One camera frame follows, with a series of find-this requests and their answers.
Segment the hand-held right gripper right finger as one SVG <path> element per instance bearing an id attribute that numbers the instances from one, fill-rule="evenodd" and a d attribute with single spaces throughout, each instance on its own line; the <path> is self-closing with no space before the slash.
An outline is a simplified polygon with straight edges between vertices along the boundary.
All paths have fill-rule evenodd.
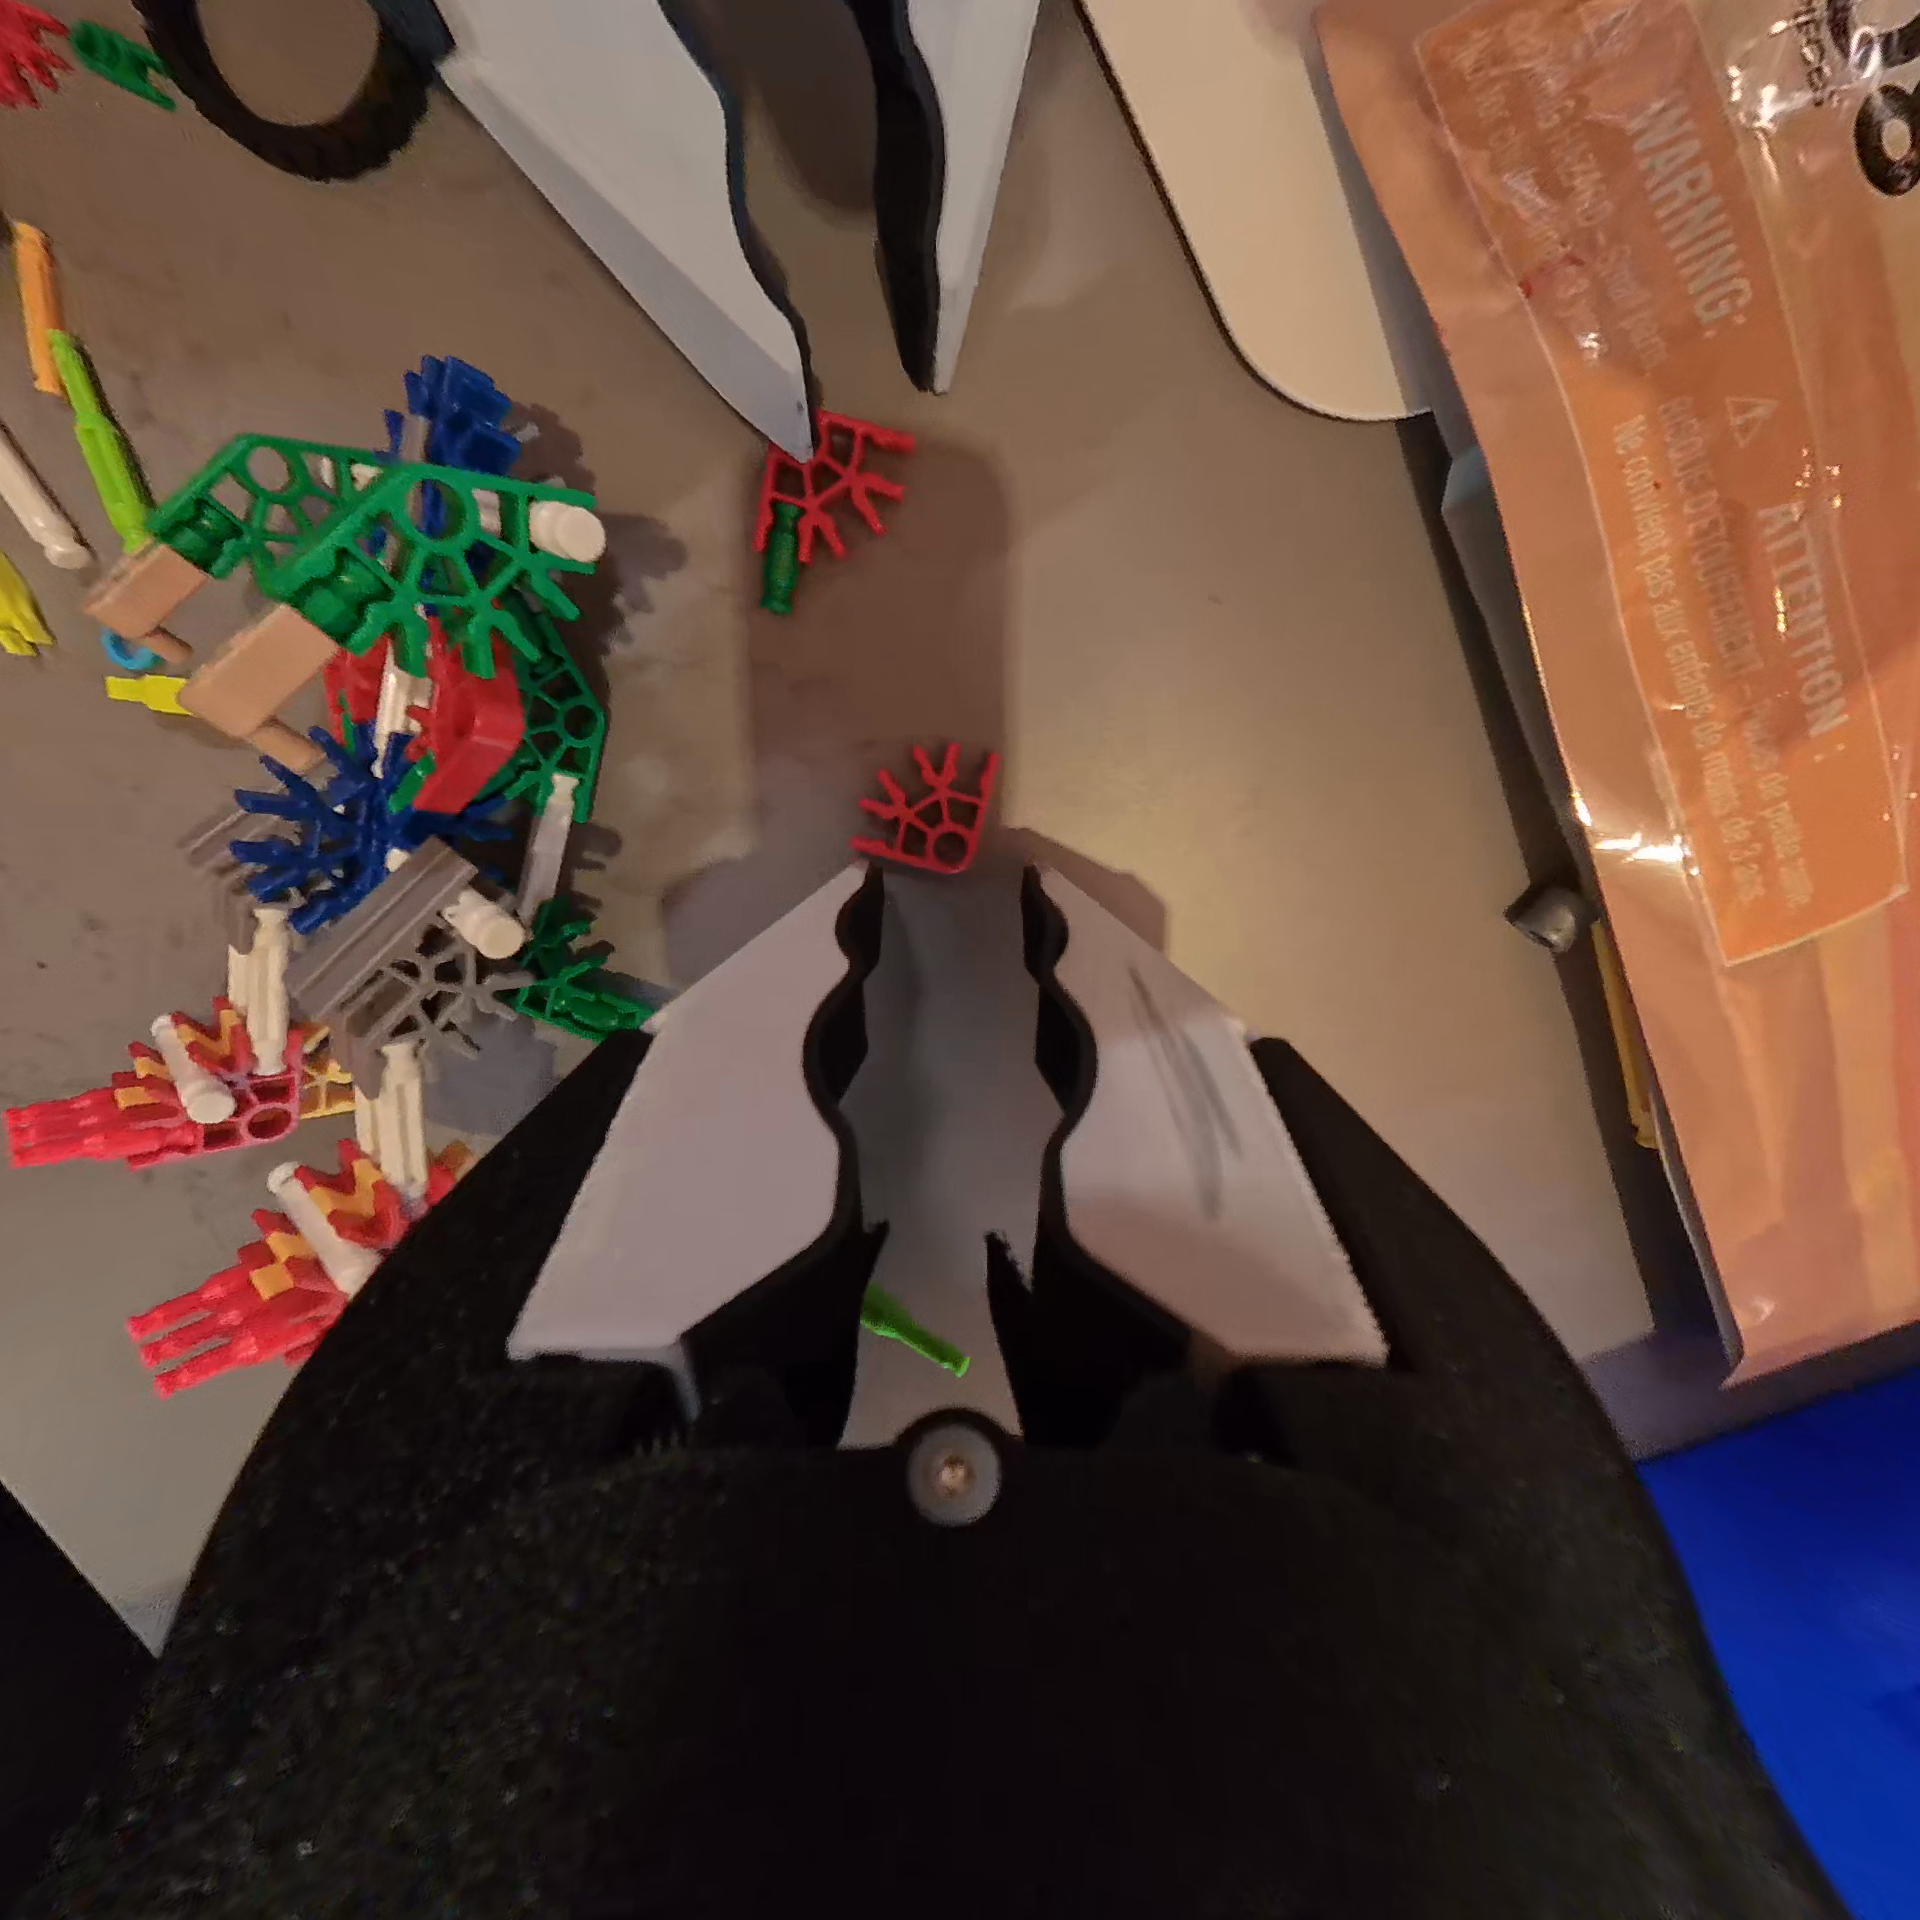
<path id="1" fill-rule="evenodd" d="M 1031 1254 L 990 1256 L 1026 1445 L 1106 1445 L 1154 1397 L 1209 1420 L 1268 1364 L 1384 1364 L 1384 1333 L 1246 1024 L 1062 871 L 1020 887 L 1055 1104 Z"/>

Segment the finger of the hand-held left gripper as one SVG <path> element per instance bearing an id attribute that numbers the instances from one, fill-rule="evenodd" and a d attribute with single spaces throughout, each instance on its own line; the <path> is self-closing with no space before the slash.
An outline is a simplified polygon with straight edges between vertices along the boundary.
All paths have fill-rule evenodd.
<path id="1" fill-rule="evenodd" d="M 438 76 L 697 374 L 815 451 L 809 342 L 746 206 L 732 86 L 657 2 L 444 2 Z"/>
<path id="2" fill-rule="evenodd" d="M 876 99 L 876 251 L 908 380 L 948 394 L 1038 26 L 1034 2 L 849 2 Z"/>

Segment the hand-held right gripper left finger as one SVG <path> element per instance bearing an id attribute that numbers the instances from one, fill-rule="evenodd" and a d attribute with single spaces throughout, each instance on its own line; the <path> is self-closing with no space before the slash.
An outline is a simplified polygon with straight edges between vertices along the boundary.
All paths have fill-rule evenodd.
<path id="1" fill-rule="evenodd" d="M 842 1111 L 881 908 L 845 866 L 648 1019 L 508 1356 L 654 1364 L 693 1421 L 753 1376 L 842 1440 L 885 1238 Z"/>

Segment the multicolour construction toy model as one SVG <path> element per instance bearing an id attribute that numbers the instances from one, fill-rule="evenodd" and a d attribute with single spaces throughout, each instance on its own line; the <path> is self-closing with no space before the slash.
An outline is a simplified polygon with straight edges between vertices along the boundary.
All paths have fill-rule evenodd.
<path id="1" fill-rule="evenodd" d="M 529 1024 L 645 1027 L 565 887 L 608 711 L 562 626 L 608 551 L 592 498 L 516 476 L 510 397 L 424 357 L 373 447 L 246 435 L 150 500 L 92 590 L 120 676 L 255 756 L 185 846 L 223 940 L 206 1012 L 159 1012 L 98 1088 L 5 1111 L 15 1168 L 174 1168 L 351 1130 L 279 1163 L 252 1235 L 127 1319 L 153 1395 L 297 1368 L 471 1162 L 426 1074 Z"/>

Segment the light green rod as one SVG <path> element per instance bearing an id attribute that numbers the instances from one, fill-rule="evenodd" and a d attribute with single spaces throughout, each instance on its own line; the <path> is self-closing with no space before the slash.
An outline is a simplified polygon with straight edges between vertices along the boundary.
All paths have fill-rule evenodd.
<path id="1" fill-rule="evenodd" d="M 876 1336 L 890 1339 L 953 1379 L 968 1374 L 972 1358 L 961 1348 L 925 1327 L 898 1295 L 876 1282 L 865 1284 L 862 1293 L 860 1326 Z"/>
<path id="2" fill-rule="evenodd" d="M 133 556 L 153 540 L 153 498 L 144 474 L 105 404 L 84 347 L 61 327 L 47 332 L 47 344 L 92 485 L 124 552 Z"/>

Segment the black tyre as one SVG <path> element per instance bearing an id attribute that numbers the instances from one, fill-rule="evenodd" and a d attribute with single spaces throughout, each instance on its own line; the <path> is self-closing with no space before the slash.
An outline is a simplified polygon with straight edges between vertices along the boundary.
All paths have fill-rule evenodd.
<path id="1" fill-rule="evenodd" d="M 426 94 L 455 38 L 433 2 L 369 2 L 375 50 L 346 108 L 327 122 L 282 124 L 249 108 L 218 68 L 201 2 L 135 2 L 150 48 L 181 94 L 218 132 L 271 170 L 346 182 L 386 167 L 424 118 Z"/>

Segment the dull yellow rod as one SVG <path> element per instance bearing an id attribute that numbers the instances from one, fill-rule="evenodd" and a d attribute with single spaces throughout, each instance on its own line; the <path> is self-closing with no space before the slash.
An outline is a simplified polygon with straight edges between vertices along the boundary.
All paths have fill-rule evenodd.
<path id="1" fill-rule="evenodd" d="M 1604 918 L 1590 923 L 1590 949 L 1599 976 L 1604 1014 L 1616 1047 L 1628 1126 L 1639 1147 L 1660 1149 L 1660 1126 L 1641 1022 L 1624 983 L 1614 932 Z"/>

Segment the orange rod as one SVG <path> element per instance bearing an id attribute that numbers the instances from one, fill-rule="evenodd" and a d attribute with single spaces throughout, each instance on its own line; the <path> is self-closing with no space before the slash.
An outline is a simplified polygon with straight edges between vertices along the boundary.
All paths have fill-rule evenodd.
<path id="1" fill-rule="evenodd" d="M 54 354 L 54 334 L 64 328 L 56 262 L 45 232 L 32 223 L 8 223 L 23 340 L 36 394 L 64 397 Z"/>

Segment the white rod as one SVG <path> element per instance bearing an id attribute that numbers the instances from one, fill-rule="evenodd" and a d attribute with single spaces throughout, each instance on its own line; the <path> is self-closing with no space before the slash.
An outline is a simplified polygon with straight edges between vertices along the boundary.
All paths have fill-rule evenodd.
<path id="1" fill-rule="evenodd" d="M 80 530 L 61 511 L 5 427 L 0 432 L 0 466 L 2 500 L 39 552 L 64 571 L 92 566 L 93 556 Z"/>

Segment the orange toy set package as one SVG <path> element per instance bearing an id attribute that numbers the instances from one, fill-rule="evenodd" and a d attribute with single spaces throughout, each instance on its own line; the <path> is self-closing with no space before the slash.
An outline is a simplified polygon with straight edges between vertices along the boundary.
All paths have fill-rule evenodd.
<path id="1" fill-rule="evenodd" d="M 1914 1323 L 1914 4 L 1325 4 L 1733 1379 Z"/>

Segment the blue plastic storage bin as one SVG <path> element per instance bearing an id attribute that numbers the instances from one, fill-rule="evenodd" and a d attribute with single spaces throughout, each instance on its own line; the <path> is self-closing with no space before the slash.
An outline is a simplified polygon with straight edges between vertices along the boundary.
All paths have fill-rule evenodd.
<path id="1" fill-rule="evenodd" d="M 1641 1464 L 1770 1780 L 1852 1914 L 1917 1916 L 1917 1376 Z"/>

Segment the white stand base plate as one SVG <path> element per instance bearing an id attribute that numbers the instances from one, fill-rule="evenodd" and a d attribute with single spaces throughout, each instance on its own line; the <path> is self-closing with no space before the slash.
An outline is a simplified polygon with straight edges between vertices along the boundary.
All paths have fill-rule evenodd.
<path id="1" fill-rule="evenodd" d="M 1441 357 L 1332 102 L 1316 4 L 1081 12 L 1246 370 L 1336 421 L 1430 415 Z"/>

